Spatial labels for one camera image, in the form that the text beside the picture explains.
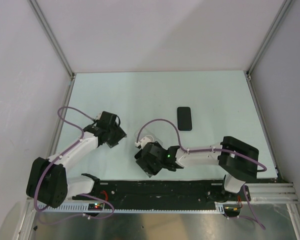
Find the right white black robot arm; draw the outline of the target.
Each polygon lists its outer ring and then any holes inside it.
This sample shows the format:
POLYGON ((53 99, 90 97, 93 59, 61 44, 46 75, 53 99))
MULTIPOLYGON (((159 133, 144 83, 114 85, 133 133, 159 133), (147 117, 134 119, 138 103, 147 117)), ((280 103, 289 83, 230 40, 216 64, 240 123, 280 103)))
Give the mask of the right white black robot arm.
POLYGON ((149 177, 162 169, 175 172, 197 166, 221 167, 226 171, 221 194, 228 201, 239 195, 245 183, 257 178, 259 150, 231 136, 204 149, 183 150, 180 145, 165 149, 148 136, 136 141, 135 146, 139 149, 134 156, 136 164, 149 177))

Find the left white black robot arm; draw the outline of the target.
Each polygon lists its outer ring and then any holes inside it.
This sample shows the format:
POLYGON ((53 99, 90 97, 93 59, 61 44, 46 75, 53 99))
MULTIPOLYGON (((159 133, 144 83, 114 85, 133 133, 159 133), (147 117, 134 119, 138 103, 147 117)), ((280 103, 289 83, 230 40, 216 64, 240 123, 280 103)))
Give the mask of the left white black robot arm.
POLYGON ((83 136, 63 152, 47 159, 38 157, 33 161, 26 195, 52 208, 57 208, 65 199, 80 194, 91 200, 97 199, 101 194, 101 187, 95 184, 97 177, 88 173, 68 177, 67 173, 88 153, 103 144, 113 148, 126 136, 125 131, 117 123, 108 129, 95 124, 86 126, 83 129, 83 136))

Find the black smartphone blue edge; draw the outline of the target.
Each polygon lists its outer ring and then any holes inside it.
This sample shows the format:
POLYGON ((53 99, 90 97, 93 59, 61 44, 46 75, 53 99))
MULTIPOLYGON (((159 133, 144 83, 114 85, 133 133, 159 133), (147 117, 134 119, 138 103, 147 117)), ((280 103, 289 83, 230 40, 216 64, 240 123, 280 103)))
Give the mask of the black smartphone blue edge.
POLYGON ((151 171, 148 168, 143 168, 142 170, 144 171, 144 173, 147 175, 148 178, 151 178, 156 175, 155 172, 151 171))

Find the clear magsafe phone case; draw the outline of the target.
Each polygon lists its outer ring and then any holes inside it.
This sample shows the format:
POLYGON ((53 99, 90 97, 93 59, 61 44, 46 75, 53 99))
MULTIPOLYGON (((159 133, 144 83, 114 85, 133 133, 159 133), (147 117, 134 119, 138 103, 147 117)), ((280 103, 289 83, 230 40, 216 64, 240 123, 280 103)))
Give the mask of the clear magsafe phone case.
POLYGON ((134 136, 137 138, 134 145, 138 149, 143 149, 147 143, 158 142, 161 146, 163 145, 163 142, 148 127, 145 127, 142 131, 136 131, 134 136))

